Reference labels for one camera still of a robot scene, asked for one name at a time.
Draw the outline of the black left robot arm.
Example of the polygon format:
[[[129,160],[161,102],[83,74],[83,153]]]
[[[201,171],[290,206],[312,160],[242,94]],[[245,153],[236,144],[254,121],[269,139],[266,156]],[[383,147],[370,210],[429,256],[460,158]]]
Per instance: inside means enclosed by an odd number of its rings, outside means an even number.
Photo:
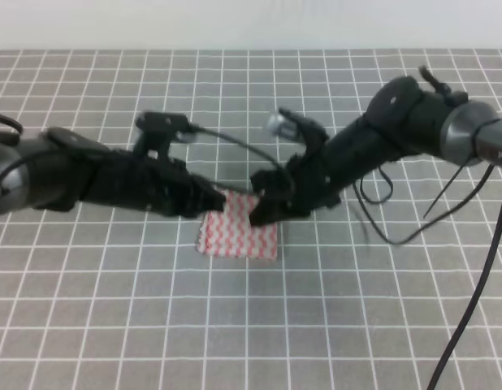
[[[111,149],[60,127],[24,139],[23,126],[0,114],[0,215],[69,212],[78,202],[190,219],[223,210],[225,196],[169,155],[171,143],[191,141],[200,127],[154,111],[135,125],[133,149]]]

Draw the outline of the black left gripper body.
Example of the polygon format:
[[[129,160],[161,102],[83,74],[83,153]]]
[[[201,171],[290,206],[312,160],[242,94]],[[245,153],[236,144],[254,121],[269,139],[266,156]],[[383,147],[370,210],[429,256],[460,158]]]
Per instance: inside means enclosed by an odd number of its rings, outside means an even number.
[[[91,155],[91,176],[79,200],[99,206],[194,218],[202,213],[202,190],[186,175],[152,158],[111,151]]]

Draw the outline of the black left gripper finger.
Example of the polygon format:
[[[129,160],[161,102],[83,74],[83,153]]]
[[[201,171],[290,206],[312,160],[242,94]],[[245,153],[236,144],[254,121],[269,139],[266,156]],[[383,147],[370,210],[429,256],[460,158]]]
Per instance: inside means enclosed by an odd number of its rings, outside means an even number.
[[[193,176],[193,200],[192,211],[196,215],[205,212],[223,212],[226,205],[226,197],[219,192],[208,180]]]

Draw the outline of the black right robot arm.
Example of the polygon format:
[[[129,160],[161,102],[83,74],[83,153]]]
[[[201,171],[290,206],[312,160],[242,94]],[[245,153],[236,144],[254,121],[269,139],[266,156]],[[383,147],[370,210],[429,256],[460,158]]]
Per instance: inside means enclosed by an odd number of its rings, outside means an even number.
[[[302,219],[340,204],[340,192],[385,163],[427,154],[457,166],[481,161],[502,167],[502,117],[487,103],[453,91],[425,68],[433,87],[421,89],[412,76],[385,84],[366,111],[334,137],[315,120],[285,108],[267,123],[276,135],[305,145],[284,169],[251,177],[262,198],[249,222],[264,226]]]

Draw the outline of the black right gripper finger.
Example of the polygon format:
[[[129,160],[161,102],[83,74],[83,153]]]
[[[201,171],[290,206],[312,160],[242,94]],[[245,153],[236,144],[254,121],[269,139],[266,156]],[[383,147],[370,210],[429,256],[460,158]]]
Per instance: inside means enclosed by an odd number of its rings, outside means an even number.
[[[285,220],[287,202],[262,197],[249,214],[251,226],[266,226]]]
[[[291,176],[283,170],[260,170],[250,177],[253,191],[264,199],[290,199],[294,193]]]

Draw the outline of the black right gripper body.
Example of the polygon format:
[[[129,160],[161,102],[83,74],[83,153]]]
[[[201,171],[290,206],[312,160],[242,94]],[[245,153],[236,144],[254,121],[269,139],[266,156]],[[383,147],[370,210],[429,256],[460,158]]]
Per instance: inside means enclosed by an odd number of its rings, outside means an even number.
[[[311,155],[295,154],[288,160],[286,168],[294,180],[295,193],[290,201],[276,206],[276,222],[303,219],[314,210],[331,209],[341,203],[340,191],[331,187],[340,155],[339,149],[323,146]]]

